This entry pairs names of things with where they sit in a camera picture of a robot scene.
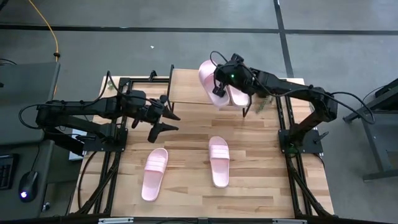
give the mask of concrete floor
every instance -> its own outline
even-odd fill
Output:
[[[36,0],[51,24],[68,26],[277,29],[273,0]],[[286,29],[397,30],[394,0],[279,0]],[[43,24],[26,1],[10,1],[0,22]],[[170,64],[197,68],[212,50],[237,52],[254,68],[286,77],[279,34],[206,32],[56,32],[61,72],[56,99],[90,100],[107,70],[113,75],[166,75]],[[364,96],[397,78],[398,35],[287,35],[294,77],[327,91]],[[51,62],[48,31],[1,30],[0,57],[17,63]],[[354,108],[359,103],[338,96]],[[377,167],[362,124],[321,124],[326,176],[340,217],[398,221],[398,179],[362,181]]]

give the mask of wooden tabletop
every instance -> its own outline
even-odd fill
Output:
[[[129,128],[126,150],[119,166],[112,216],[294,217],[286,162],[277,137],[280,127],[275,100],[256,114],[261,100],[254,99],[248,115],[242,118],[240,109],[227,106],[217,110],[209,105],[196,78],[197,70],[178,69],[173,74],[170,99],[177,102],[174,113],[181,121],[163,119],[163,122],[178,126],[179,131],[161,133],[151,144],[147,142],[150,125],[140,123],[136,129]],[[300,78],[289,81],[303,83]],[[136,83],[134,89],[145,91],[147,97],[157,98],[166,94],[167,85]],[[104,96],[115,94],[115,90],[107,89]],[[192,98],[201,104],[194,104]],[[292,99],[292,106],[296,122],[310,114],[306,101]],[[108,120],[96,116],[94,122],[106,123]],[[131,122],[132,119],[128,119],[129,127]],[[215,188],[211,180],[208,141],[212,136],[224,138],[230,150],[229,185],[225,189]],[[168,150],[169,163],[158,199],[146,202],[141,198],[143,168],[149,153],[158,147]],[[103,156],[103,153],[97,153],[87,168],[81,188],[83,202],[98,185]],[[325,209],[333,213],[325,171],[319,158],[304,154],[303,164],[308,187]],[[300,190],[298,194],[304,211]],[[71,212],[77,210],[76,202],[77,194],[74,195]]]

